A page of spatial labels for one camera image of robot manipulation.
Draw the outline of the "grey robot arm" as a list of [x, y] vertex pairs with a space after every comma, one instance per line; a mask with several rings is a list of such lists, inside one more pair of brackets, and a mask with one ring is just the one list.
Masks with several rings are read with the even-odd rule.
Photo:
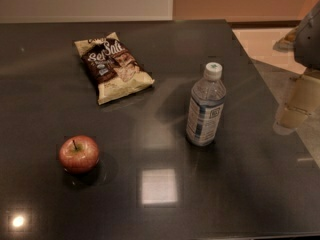
[[305, 71], [286, 86], [273, 125], [280, 135], [294, 132], [320, 105], [320, 1], [297, 26], [293, 53]]

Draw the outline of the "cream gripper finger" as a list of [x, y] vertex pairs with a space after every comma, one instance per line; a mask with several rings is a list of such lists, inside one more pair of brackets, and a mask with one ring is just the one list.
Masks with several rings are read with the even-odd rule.
[[320, 106], [320, 71], [307, 68], [289, 79], [274, 122], [275, 130], [296, 130]]

